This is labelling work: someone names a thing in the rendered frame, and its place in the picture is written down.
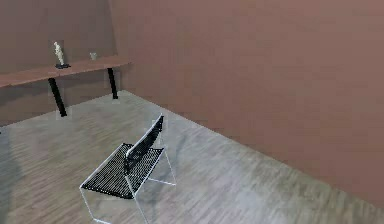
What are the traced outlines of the brown table with black legs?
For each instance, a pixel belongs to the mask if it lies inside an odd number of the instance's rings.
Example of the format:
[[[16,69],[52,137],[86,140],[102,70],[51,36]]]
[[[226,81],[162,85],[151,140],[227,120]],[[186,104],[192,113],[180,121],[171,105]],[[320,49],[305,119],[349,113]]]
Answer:
[[[57,108],[62,117],[67,115],[66,109],[60,95],[59,87],[56,84],[57,77],[81,74],[106,69],[109,76],[112,96],[118,98],[113,69],[130,64],[131,61],[124,56],[114,55],[100,57],[96,60],[85,60],[72,63],[68,68],[58,69],[55,66],[42,67],[20,72],[0,75],[0,88],[17,86],[41,80],[47,80],[53,93]]]

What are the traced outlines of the white statuette on black base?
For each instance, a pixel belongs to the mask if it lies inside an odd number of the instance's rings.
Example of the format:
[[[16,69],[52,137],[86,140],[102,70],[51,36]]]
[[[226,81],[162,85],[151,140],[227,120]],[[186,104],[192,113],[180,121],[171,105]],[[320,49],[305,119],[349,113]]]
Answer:
[[[55,65],[55,67],[57,69],[69,68],[70,65],[65,62],[64,53],[63,53],[61,46],[59,45],[58,42],[54,42],[54,48],[55,48],[55,55],[58,58],[58,63]]]

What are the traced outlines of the black mesh white-framed chair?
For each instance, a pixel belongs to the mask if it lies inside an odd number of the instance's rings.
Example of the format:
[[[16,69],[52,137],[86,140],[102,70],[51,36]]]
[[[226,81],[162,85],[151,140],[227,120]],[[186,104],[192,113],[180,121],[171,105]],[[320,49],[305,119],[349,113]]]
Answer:
[[[167,149],[163,143],[163,122],[164,115],[160,113],[152,126],[135,144],[120,144],[80,184],[80,194],[93,221],[99,224],[112,224],[95,217],[85,196],[85,191],[134,200],[145,224],[149,224],[138,202],[138,194],[143,185],[148,180],[170,186],[177,185]],[[172,182],[151,178],[151,174],[162,157],[165,157],[168,163],[173,178]]]

